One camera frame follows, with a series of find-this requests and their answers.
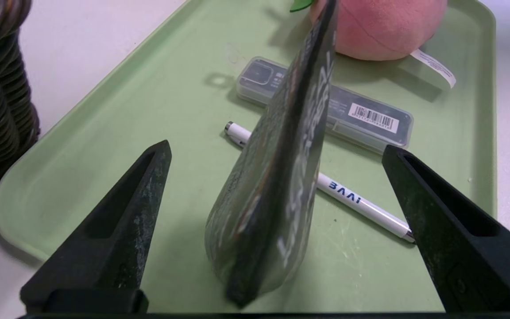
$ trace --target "plush toy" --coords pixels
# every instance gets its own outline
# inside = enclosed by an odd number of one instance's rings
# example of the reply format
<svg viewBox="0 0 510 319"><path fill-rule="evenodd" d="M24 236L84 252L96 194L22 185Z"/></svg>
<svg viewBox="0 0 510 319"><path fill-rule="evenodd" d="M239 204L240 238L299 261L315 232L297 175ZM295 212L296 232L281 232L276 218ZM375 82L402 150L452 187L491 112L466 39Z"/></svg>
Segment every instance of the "plush toy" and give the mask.
<svg viewBox="0 0 510 319"><path fill-rule="evenodd" d="M292 11L309 5L316 22L326 0L296 0ZM409 55L436 32L447 0L340 0L336 50L361 60L396 60Z"/></svg>

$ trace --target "scratch on tray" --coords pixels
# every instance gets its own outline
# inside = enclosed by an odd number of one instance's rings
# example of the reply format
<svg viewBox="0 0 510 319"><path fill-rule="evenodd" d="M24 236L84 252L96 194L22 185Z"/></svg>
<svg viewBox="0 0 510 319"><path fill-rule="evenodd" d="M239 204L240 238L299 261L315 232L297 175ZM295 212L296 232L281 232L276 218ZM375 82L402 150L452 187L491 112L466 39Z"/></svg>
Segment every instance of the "scratch on tray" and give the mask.
<svg viewBox="0 0 510 319"><path fill-rule="evenodd" d="M247 66L247 59L237 49L237 44L225 44L225 62L229 65L236 74L240 74Z"/></svg>

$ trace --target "white surface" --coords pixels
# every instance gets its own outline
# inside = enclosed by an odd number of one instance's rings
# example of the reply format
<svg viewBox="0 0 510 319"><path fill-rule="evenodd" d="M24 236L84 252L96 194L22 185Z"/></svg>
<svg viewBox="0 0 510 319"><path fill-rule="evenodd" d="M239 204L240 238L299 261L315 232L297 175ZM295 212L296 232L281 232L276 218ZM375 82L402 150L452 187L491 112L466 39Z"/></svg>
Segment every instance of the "white surface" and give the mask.
<svg viewBox="0 0 510 319"><path fill-rule="evenodd" d="M20 37L46 133L184 0L39 0ZM498 219L510 229L510 1L497 18ZM24 313L20 287L38 263L0 240L0 319Z"/></svg>

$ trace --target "plastic case lid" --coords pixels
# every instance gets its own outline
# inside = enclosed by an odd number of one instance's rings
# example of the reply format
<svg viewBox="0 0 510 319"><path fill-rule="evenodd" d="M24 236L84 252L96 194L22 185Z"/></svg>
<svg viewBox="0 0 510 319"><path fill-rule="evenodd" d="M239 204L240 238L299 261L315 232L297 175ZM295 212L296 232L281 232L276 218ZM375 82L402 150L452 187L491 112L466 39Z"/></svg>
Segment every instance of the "plastic case lid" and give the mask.
<svg viewBox="0 0 510 319"><path fill-rule="evenodd" d="M237 79L242 99L267 105L287 68L263 57L251 59ZM332 85L328 107L328 131L362 147L383 153L388 144L409 145L413 116L407 111Z"/></svg>

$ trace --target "barcode label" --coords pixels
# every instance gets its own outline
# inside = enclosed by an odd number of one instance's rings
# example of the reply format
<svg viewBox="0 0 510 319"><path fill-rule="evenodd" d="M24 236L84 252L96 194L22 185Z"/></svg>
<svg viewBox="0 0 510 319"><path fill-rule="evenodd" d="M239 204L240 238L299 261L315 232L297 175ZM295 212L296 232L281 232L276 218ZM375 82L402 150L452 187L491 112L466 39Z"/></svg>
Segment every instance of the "barcode label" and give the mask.
<svg viewBox="0 0 510 319"><path fill-rule="evenodd" d="M387 117L387 115L375 112L372 109L367 109L367 107L362 107L356 103L352 103L349 116L355 117L358 120L370 123L382 129L386 129L389 132L397 133L399 122L397 119Z"/></svg>

